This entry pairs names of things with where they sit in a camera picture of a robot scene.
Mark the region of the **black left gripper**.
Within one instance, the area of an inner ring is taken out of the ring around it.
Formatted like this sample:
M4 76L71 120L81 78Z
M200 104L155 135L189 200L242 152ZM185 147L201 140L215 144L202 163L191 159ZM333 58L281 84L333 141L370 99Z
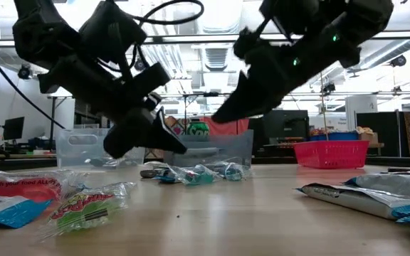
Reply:
M144 99L159 86L171 80L161 63L155 63L129 82L122 82L97 63L77 56L66 56L39 76L41 92L63 87L74 98L84 101L92 110L105 115L115 124L103 141L104 150L114 159L123 157L134 147L161 149L184 154L187 147L165 124L164 108L154 117L141 107Z

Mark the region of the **red Ring Pop gummy packet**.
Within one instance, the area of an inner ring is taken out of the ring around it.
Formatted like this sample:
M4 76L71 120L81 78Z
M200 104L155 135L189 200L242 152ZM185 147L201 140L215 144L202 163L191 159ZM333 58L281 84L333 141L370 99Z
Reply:
M35 202L59 201L66 179L55 171L0 171L0 196L21 196Z

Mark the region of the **colourful patchwork quilt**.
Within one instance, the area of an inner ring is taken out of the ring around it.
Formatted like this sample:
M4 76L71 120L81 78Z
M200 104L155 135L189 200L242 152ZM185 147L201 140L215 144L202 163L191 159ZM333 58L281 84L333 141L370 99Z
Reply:
M167 116L164 118L165 124L176 134L186 134L186 130L191 122L189 118L176 118L173 116Z

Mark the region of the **green Sprite can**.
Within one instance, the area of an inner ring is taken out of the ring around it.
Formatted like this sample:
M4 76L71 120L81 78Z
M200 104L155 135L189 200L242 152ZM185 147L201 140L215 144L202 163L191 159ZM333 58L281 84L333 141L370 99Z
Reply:
M191 122L186 129L187 135L194 136L208 136L209 132L210 130L208 124L202 121Z

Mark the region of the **orange cloth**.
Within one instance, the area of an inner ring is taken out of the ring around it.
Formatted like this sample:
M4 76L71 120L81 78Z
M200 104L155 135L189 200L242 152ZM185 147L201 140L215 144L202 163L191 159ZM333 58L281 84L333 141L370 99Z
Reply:
M242 134L248 129L248 125L249 125L249 119L240 119L240 120L225 123L225 124L216 123L210 117L202 117L201 121L207 124L210 135Z

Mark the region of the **black television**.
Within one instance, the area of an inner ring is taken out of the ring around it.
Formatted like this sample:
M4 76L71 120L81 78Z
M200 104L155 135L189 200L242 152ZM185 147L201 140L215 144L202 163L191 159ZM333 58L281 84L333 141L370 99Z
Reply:
M268 139L263 149L269 156L295 156L293 144L310 139L307 110L272 110L262 120Z

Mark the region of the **clear plastic bin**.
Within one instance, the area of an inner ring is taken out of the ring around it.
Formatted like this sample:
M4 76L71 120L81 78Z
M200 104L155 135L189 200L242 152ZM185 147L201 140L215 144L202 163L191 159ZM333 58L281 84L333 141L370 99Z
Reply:
M61 169L72 167L93 167L104 169L118 169L117 167L94 167L86 164L86 159L109 157L112 158L103 147L104 138L110 130L87 128L87 129L61 129L56 132L56 158L57 165ZM135 147L127 152L122 158L144 158L145 148Z

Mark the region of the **grey translucent plastic bin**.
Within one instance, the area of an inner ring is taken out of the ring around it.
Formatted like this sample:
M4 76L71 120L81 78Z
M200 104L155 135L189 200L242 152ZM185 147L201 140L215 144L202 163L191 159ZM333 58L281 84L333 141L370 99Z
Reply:
M239 135L181 135L187 147L185 154L164 152L164 162L179 167L227 161L250 166L253 149L253 130Z

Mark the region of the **red plastic basket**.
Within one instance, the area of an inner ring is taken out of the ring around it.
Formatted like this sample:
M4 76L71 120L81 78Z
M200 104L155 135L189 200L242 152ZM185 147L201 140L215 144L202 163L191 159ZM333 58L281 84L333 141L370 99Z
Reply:
M357 169L365 165L369 142L311 141L293 145L299 165L315 169Z

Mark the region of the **white cabinet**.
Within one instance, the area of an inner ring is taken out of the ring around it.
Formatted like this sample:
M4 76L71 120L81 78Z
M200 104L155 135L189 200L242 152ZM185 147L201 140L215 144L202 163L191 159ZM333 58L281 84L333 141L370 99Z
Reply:
M376 95L355 95L345 98L345 111L348 130L357 127L357 114L378 112Z

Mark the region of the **cardboard box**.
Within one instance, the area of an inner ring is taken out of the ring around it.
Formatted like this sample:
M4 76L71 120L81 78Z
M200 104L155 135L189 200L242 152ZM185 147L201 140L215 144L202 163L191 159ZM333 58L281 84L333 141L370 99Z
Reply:
M370 145L378 144L378 134L369 127L357 127L356 131L359 135L359 140L368 141Z

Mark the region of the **black partition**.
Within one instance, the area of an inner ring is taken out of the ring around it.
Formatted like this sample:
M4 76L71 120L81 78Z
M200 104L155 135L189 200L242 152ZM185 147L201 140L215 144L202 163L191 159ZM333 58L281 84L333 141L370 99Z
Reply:
M381 156L400 156L399 119L396 112L358 113L356 118L358 126L368 127L377 133L378 142L384 145Z

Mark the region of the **silver ventilation duct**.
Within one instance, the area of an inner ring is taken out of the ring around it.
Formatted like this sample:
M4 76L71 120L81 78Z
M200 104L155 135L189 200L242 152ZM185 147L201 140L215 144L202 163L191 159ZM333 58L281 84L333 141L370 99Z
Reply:
M202 0L204 13L198 20L200 34L235 34L241 21L243 0ZM201 112L213 113L226 99L225 94L234 91L229 84L231 64L230 43L206 43L201 47L201 62L204 68L202 82L206 92L217 92L218 97L205 97Z

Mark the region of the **long ceiling light rail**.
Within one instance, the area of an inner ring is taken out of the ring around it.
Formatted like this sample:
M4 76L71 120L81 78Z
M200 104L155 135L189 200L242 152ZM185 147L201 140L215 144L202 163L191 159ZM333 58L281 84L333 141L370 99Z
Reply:
M173 35L173 36L148 36L145 44L197 44L197 43L233 43L238 39L238 34L212 34L212 35ZM382 31L372 37L372 40L401 40L410 39L410 31ZM0 48L13 48L14 41L0 40Z

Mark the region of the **black metal table frame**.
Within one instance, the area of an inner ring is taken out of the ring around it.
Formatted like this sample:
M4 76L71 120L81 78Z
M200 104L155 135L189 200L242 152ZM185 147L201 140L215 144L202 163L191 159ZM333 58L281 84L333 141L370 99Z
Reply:
M293 157L254 158L252 164L296 164ZM410 158L368 156L366 165L410 167ZM56 167L56 159L9 159L0 160L0 171L15 171L22 169L40 169Z

